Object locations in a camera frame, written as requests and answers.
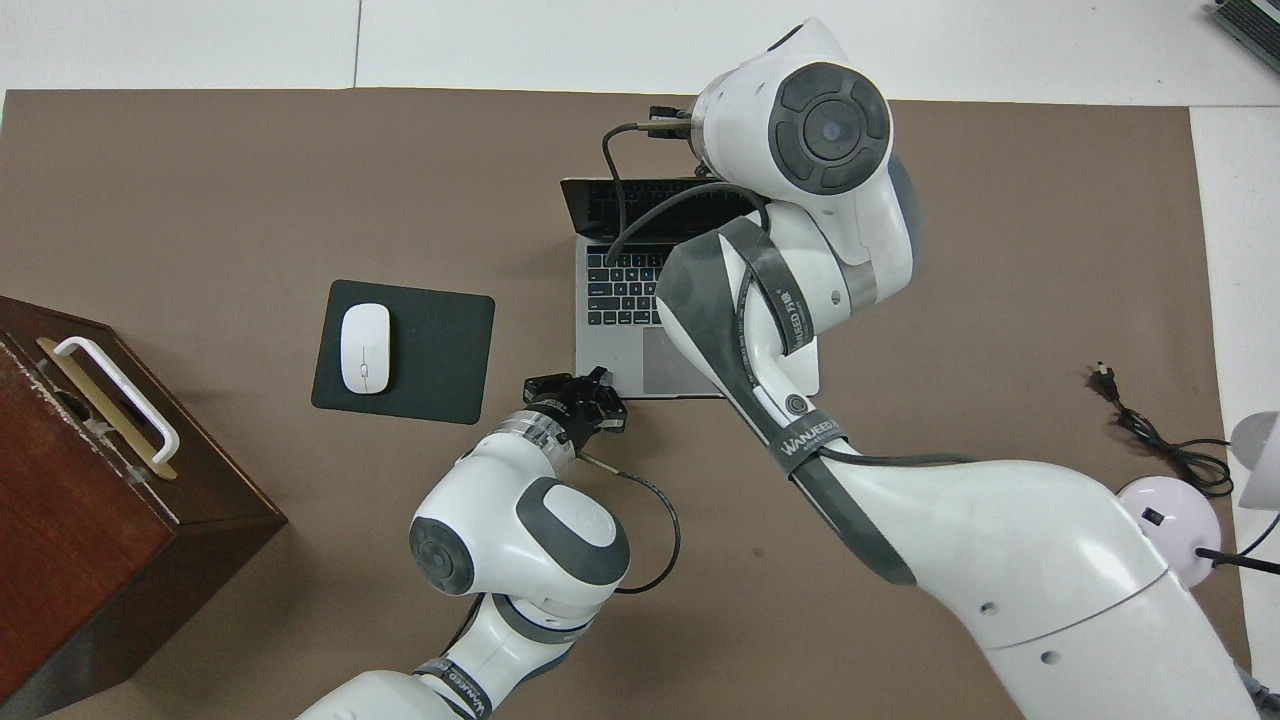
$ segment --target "drawer handle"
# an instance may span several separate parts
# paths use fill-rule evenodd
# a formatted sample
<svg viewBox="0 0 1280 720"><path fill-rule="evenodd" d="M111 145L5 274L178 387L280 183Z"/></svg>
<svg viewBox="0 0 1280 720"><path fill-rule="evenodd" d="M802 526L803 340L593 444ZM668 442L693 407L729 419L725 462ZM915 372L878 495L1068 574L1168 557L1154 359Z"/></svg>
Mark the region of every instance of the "drawer handle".
<svg viewBox="0 0 1280 720"><path fill-rule="evenodd" d="M92 340L79 336L69 337L54 347L54 355L67 357L77 347L87 352L88 356L97 363L97 366L106 373L108 378L111 378L115 387L120 388L120 392L123 392L124 396L133 402L133 406L137 407L147 421L150 421L155 429L160 432L164 445L160 447L160 451L151 457L151 462L155 465L164 465L168 462L169 459L178 452L178 433L173 429L173 425L169 424L169 420L164 419L164 415L155 409L155 405L151 405L151 401L142 396L142 392L140 392L138 387L133 384L133 380L127 378L124 373L120 372L120 368L115 364L115 361L108 357L106 352L102 352L102 348L99 347L99 345Z"/></svg>

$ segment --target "wooden box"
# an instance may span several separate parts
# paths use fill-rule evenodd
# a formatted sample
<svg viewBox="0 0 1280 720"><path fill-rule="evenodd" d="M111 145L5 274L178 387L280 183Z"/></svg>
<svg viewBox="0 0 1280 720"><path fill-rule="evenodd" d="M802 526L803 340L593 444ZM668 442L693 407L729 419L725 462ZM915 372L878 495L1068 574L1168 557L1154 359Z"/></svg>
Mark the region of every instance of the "wooden box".
<svg viewBox="0 0 1280 720"><path fill-rule="evenodd" d="M0 297L0 720L129 678L284 523L111 328Z"/></svg>

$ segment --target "white robotic arm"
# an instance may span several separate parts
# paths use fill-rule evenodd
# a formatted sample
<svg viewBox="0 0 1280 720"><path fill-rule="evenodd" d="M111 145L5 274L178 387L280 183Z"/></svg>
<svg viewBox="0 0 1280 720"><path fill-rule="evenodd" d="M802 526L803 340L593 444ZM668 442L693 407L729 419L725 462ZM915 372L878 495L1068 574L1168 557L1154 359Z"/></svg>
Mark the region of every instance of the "white robotic arm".
<svg viewBox="0 0 1280 720"><path fill-rule="evenodd" d="M413 675L375 670L300 720L483 720L515 687L554 667L626 574L617 519L556 477L626 409L586 377L525 383L526 407L463 455L419 506L410 550L448 594L477 593L449 648Z"/></svg>
<svg viewBox="0 0 1280 720"><path fill-rule="evenodd" d="M1041 462L859 456L782 372L905 286L918 242L888 105L820 23L717 78L691 123L714 174L772 201L672 252L663 327L841 541L946 605L1030 717L1256 717L1203 612L1101 484Z"/></svg>

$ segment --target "computer mouse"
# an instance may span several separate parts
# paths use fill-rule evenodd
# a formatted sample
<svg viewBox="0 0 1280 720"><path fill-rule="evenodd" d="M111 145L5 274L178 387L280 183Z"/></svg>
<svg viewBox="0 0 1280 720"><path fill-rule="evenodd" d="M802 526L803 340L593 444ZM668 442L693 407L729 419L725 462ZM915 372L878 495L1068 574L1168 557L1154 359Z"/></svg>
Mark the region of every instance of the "computer mouse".
<svg viewBox="0 0 1280 720"><path fill-rule="evenodd" d="M392 377L392 314L385 305L352 305L342 316L342 383L357 395L387 389Z"/></svg>

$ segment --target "brown table surface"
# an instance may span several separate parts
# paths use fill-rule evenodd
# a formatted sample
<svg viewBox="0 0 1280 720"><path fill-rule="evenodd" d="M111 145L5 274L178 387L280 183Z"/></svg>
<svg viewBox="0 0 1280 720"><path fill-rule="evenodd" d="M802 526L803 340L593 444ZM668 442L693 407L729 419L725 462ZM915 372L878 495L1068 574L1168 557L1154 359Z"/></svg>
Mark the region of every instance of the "brown table surface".
<svg viewBox="0 0 1280 720"><path fill-rule="evenodd" d="M419 575L410 516L525 377L572 369L558 181L603 174L603 131L668 102L687 99L9 92L0 293L115 327L292 521L132 680L55 717L292 717L442 650L468 600ZM1221 434L1185 109L893 110L929 234L904 292L822 337L818 402L855 447L1047 460L1111 488L1167 474L1084 387L1096 360L1167 437ZM626 176L694 167L680 142L614 146ZM495 299L477 425L310 405L337 278ZM667 491L680 566L611 601L499 716L1019 716L961 625L864 569L723 401L630 410L590 450ZM645 491L570 479L623 520L628 584L666 562ZM1235 571L1196 596L1247 666Z"/></svg>

